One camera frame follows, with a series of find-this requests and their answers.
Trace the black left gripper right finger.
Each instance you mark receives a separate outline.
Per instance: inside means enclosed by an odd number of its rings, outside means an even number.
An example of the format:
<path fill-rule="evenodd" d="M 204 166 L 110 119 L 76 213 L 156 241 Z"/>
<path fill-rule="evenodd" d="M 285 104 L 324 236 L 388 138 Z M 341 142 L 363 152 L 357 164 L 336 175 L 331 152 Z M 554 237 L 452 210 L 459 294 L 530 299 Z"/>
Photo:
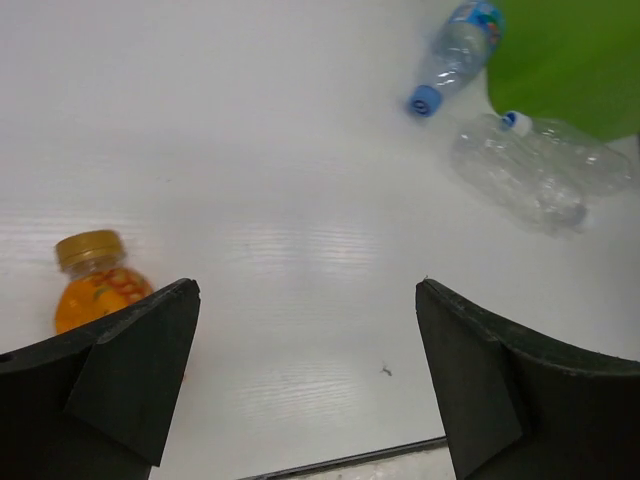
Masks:
<path fill-rule="evenodd" d="M 426 279 L 422 343 L 459 479 L 635 479 L 639 365 L 492 313 Z"/>

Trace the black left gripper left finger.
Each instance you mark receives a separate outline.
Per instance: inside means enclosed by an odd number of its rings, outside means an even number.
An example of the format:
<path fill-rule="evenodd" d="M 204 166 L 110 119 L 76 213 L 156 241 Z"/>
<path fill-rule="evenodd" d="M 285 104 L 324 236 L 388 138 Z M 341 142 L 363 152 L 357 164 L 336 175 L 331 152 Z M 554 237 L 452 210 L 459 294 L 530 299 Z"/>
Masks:
<path fill-rule="evenodd" d="M 159 466 L 196 332 L 180 279 L 1 356 L 4 479 L 146 479 Z"/>

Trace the short orange bottle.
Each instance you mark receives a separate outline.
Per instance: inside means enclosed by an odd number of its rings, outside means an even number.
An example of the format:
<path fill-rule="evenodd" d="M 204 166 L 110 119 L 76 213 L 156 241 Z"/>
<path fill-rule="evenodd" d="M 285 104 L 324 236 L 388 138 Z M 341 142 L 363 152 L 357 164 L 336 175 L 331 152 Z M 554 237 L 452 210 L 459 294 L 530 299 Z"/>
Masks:
<path fill-rule="evenodd" d="M 60 271 L 69 277 L 54 315 L 57 334 L 103 318 L 148 297 L 154 288 L 127 265 L 127 252 L 114 230 L 79 233 L 59 241 Z"/>

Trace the blue cap water bottle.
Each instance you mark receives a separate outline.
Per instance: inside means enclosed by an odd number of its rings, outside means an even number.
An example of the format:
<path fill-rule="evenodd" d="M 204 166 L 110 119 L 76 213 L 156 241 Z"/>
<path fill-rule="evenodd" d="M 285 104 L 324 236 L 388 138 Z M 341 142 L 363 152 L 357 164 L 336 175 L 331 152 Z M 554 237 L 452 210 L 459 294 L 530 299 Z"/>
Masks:
<path fill-rule="evenodd" d="M 429 44 L 408 111 L 422 118 L 435 115 L 482 71 L 504 33 L 505 18 L 495 3 L 462 2 Z"/>

